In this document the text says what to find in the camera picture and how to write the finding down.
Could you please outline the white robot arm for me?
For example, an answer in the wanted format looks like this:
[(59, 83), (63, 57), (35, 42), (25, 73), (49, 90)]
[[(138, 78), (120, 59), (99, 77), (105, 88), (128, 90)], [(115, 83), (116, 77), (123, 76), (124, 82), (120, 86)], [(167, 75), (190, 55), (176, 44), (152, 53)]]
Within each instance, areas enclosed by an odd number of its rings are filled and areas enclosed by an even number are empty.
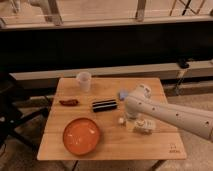
[(124, 105), (125, 114), (130, 119), (136, 119), (139, 113), (145, 113), (213, 142), (213, 111), (152, 100), (151, 88), (145, 84), (140, 84), (129, 92)]

